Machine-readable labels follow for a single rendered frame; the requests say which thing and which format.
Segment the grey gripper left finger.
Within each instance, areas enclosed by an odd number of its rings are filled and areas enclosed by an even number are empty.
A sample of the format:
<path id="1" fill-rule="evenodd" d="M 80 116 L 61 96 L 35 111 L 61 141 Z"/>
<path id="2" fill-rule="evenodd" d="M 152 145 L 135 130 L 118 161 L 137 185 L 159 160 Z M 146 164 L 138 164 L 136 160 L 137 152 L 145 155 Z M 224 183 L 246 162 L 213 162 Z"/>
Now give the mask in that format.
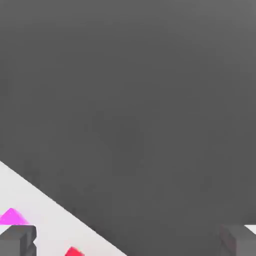
<path id="1" fill-rule="evenodd" d="M 37 256 L 34 225 L 11 225 L 0 234 L 0 256 Z"/>

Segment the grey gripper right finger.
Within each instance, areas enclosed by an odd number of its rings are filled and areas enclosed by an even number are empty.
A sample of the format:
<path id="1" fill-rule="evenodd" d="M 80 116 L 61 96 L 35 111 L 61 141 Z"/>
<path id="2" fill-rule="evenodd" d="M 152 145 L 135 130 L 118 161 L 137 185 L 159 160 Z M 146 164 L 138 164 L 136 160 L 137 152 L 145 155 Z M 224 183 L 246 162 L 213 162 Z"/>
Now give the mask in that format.
<path id="1" fill-rule="evenodd" d="M 244 225 L 219 227 L 218 256 L 256 256 L 256 234 Z"/>

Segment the small magenta cube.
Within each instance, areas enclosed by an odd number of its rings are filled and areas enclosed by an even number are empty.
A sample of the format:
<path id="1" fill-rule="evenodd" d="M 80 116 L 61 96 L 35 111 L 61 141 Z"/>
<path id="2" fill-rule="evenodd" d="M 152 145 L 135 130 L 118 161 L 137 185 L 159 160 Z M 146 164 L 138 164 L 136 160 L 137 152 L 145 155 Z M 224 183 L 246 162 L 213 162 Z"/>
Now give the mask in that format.
<path id="1" fill-rule="evenodd" d="M 0 215 L 0 225 L 28 225 L 29 222 L 14 208 L 9 208 Z"/>

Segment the small red cube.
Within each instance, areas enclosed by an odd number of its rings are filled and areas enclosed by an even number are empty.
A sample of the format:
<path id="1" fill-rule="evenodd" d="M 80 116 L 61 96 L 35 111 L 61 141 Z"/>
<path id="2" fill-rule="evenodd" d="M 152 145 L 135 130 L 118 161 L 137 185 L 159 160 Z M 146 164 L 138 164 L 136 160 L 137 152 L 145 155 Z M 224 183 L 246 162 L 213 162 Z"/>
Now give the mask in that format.
<path id="1" fill-rule="evenodd" d="M 65 253 L 64 256 L 85 256 L 85 254 L 79 249 L 71 246 Z"/>

